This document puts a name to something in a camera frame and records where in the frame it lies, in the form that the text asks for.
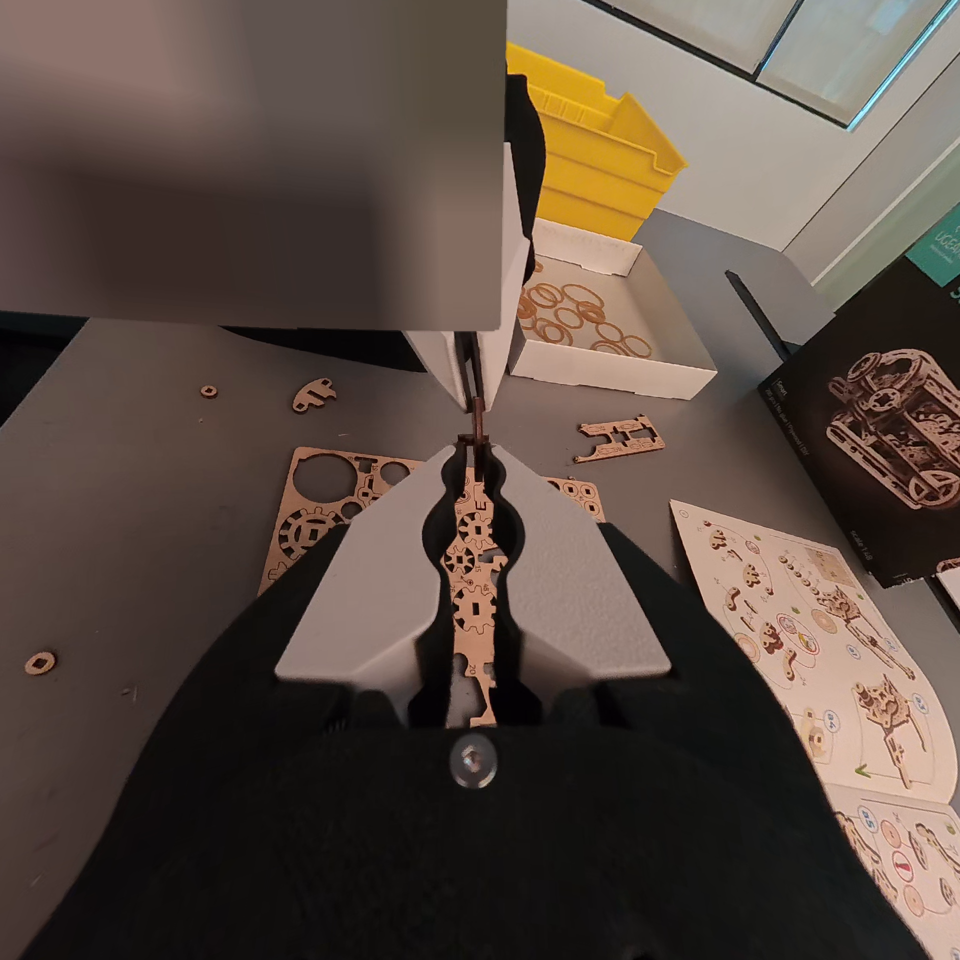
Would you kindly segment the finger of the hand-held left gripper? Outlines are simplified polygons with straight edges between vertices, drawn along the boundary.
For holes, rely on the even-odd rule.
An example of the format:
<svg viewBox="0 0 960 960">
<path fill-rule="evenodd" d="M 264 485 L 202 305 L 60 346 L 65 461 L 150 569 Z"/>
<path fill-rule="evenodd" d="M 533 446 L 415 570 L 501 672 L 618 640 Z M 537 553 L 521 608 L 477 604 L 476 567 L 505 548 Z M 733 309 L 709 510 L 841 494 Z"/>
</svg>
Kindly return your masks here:
<svg viewBox="0 0 960 960">
<path fill-rule="evenodd" d="M 483 381 L 483 397 L 492 407 L 507 368 L 508 356 L 522 294 L 524 274 L 531 242 L 524 234 L 522 210 L 516 180 L 512 147 L 503 144 L 501 209 L 494 200 L 498 195 L 487 189 L 481 197 L 479 232 L 471 237 L 471 277 L 479 284 L 479 313 L 473 324 L 489 324 L 491 329 L 478 333 L 479 360 Z"/>
<path fill-rule="evenodd" d="M 438 380 L 462 412 L 467 411 L 465 367 L 452 331 L 404 330 L 403 335 L 426 371 Z"/>
</svg>

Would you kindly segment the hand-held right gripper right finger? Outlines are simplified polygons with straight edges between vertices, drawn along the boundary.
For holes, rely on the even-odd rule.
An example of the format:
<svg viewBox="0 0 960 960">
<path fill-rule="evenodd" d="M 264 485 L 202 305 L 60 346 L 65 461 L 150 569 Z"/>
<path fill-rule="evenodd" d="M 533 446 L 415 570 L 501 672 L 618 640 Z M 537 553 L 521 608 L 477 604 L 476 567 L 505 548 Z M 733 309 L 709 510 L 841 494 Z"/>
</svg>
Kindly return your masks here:
<svg viewBox="0 0 960 960">
<path fill-rule="evenodd" d="M 504 589 L 519 680 L 538 698 L 596 682 L 661 677 L 670 660 L 601 534 L 578 503 L 495 445 L 501 492 L 522 528 Z"/>
</svg>

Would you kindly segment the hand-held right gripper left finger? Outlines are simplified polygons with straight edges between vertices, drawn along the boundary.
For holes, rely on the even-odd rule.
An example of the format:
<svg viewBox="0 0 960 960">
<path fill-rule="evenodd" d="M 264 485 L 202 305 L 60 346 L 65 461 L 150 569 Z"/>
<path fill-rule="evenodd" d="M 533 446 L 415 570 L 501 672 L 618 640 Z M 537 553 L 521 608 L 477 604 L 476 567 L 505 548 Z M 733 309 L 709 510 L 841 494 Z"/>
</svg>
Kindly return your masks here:
<svg viewBox="0 0 960 960">
<path fill-rule="evenodd" d="M 441 576 L 424 546 L 447 487 L 442 448 L 350 522 L 274 668 L 282 681 L 381 690 L 407 707 L 423 686 L 415 641 L 437 617 Z"/>
</svg>

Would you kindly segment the laser-cut plywood parts sheet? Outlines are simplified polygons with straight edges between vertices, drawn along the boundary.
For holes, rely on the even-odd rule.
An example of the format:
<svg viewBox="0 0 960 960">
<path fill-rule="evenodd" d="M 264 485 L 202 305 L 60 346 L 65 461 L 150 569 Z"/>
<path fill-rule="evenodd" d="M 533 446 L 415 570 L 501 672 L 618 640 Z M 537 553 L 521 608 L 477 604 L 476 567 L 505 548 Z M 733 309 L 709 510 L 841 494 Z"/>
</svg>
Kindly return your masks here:
<svg viewBox="0 0 960 960">
<path fill-rule="evenodd" d="M 335 499 L 307 497 L 297 474 L 311 462 L 354 468 L 351 493 Z M 344 450 L 300 446 L 294 450 L 280 500 L 258 594 L 326 534 L 346 525 L 414 471 L 420 461 L 367 455 Z M 453 667 L 446 725 L 450 728 L 494 727 L 491 705 L 496 687 L 494 668 L 497 581 L 507 562 L 493 538 L 494 507 L 484 484 L 468 466 L 464 487 L 455 504 L 457 532 L 443 555 L 454 624 Z"/>
</svg>

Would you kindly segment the black model kit box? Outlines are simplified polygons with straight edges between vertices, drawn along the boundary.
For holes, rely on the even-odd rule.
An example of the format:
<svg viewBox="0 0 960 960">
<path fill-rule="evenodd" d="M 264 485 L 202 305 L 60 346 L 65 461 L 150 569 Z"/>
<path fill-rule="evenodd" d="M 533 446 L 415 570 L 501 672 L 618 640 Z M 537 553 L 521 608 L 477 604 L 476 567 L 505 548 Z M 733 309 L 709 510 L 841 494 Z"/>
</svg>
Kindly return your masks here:
<svg viewBox="0 0 960 960">
<path fill-rule="evenodd" d="M 959 211 L 758 392 L 883 587 L 958 566 Z"/>
</svg>

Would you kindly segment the stack of yellow plastic bins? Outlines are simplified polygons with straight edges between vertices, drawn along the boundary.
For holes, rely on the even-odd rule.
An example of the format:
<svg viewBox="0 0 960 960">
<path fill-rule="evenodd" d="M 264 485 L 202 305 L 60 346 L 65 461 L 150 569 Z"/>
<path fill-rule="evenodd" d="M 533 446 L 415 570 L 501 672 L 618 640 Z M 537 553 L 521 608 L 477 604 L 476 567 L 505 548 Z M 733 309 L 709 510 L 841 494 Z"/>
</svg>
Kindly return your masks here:
<svg viewBox="0 0 960 960">
<path fill-rule="evenodd" d="M 512 42 L 506 52 L 545 137 L 537 217 L 632 241 L 688 162 L 632 94 Z"/>
</svg>

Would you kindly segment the pile of tan rubber bands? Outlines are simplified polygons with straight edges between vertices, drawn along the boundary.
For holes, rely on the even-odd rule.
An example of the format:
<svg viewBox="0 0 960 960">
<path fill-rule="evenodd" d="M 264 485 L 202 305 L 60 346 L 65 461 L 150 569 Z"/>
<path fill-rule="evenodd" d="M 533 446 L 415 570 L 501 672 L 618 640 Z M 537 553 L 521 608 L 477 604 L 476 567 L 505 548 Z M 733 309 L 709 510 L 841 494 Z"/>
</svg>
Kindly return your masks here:
<svg viewBox="0 0 960 960">
<path fill-rule="evenodd" d="M 536 259 L 522 288 L 516 318 L 530 342 L 650 359 L 650 324 L 626 280 L 559 259 Z"/>
</svg>

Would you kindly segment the white cardboard box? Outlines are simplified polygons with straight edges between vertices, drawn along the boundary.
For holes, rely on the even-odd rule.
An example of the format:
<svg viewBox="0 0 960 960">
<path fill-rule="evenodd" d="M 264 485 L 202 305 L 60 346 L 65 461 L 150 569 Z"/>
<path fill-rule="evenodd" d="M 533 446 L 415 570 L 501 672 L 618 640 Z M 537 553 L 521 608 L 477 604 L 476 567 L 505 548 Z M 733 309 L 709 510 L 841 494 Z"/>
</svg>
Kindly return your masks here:
<svg viewBox="0 0 960 960">
<path fill-rule="evenodd" d="M 572 346 L 530 342 L 516 320 L 508 360 L 510 374 L 573 386 L 689 401 L 717 369 L 677 296 L 644 246 L 558 222 L 535 219 L 535 262 L 551 258 L 625 279 L 650 325 L 650 359 Z"/>
</svg>

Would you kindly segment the illustrated instruction booklet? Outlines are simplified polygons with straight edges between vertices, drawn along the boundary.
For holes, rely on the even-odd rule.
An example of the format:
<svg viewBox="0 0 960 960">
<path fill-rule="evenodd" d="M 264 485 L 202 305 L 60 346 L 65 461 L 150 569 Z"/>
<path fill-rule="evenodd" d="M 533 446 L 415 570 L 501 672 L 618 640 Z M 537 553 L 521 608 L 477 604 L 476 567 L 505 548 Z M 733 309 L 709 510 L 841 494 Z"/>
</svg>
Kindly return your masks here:
<svg viewBox="0 0 960 960">
<path fill-rule="evenodd" d="M 931 958 L 958 958 L 958 757 L 930 681 L 838 550 L 670 507 L 704 606 L 785 709 L 867 873 Z"/>
</svg>

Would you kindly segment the black flat bar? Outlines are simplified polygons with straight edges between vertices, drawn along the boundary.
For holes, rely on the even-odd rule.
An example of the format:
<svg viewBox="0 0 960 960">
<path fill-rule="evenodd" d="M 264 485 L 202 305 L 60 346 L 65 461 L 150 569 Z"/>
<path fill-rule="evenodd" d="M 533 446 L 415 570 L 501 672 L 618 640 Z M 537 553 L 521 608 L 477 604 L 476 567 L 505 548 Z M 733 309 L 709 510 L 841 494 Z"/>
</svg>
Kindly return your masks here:
<svg viewBox="0 0 960 960">
<path fill-rule="evenodd" d="M 739 274 L 732 270 L 725 270 L 725 277 L 780 361 L 786 362 L 789 360 L 798 350 L 798 345 L 786 342 L 783 339 Z"/>
</svg>

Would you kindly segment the flat wooden frame part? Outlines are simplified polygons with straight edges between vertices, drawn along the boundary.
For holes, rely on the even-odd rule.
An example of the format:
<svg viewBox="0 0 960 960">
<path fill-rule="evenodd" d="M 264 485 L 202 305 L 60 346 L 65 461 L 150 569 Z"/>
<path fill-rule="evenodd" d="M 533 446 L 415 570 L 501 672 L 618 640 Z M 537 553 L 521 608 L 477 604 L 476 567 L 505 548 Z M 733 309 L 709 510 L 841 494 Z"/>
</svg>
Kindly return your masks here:
<svg viewBox="0 0 960 960">
<path fill-rule="evenodd" d="M 588 456 L 574 457 L 575 464 L 606 461 L 666 448 L 665 441 L 651 420 L 642 414 L 633 418 L 584 423 L 578 430 L 588 438 L 605 438 L 606 441 L 597 443 Z"/>
</svg>

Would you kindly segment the glass window dark frame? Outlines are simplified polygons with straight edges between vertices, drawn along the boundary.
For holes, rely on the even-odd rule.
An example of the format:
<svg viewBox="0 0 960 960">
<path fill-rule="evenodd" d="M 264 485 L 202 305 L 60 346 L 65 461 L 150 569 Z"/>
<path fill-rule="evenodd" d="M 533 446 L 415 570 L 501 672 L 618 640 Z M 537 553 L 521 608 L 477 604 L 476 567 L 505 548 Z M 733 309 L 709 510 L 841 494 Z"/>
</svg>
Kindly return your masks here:
<svg viewBox="0 0 960 960">
<path fill-rule="evenodd" d="M 589 1 L 589 6 L 846 130 L 957 1 Z"/>
</svg>

